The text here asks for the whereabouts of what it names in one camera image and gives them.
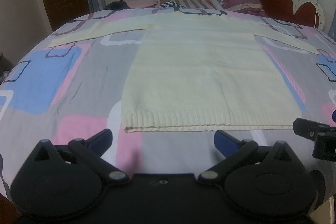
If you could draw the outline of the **cream knitted sweater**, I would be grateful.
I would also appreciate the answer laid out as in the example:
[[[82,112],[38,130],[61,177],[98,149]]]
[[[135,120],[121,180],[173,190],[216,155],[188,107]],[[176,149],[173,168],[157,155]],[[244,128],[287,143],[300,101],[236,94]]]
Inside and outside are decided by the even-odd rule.
[[[313,54],[316,47],[249,20],[158,13],[97,22],[50,45],[133,30],[145,33],[122,91],[125,131],[277,130],[301,116],[256,37]]]

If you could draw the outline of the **red white wooden headboard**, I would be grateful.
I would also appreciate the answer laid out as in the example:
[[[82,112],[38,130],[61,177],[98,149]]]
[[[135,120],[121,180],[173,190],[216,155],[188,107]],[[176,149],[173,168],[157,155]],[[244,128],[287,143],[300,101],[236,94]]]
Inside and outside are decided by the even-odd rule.
[[[273,19],[297,23],[322,30],[325,15],[318,0],[259,0],[265,13]]]

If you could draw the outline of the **striped pink pillow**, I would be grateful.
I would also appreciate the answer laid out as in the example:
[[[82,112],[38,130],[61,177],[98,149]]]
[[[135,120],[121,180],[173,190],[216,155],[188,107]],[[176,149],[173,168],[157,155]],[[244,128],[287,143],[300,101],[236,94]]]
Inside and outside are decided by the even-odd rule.
[[[240,12],[243,14],[265,16],[259,0],[210,0],[218,10]]]

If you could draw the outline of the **striped red black garment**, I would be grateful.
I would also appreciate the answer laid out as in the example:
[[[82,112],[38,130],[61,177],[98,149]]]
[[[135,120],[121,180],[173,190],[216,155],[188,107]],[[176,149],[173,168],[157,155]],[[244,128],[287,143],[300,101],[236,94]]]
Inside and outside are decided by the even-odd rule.
[[[174,1],[165,1],[165,2],[162,2],[159,7],[162,7],[162,8],[170,8],[170,7],[177,7],[177,8],[184,8],[183,5],[177,3],[177,2],[174,2]]]

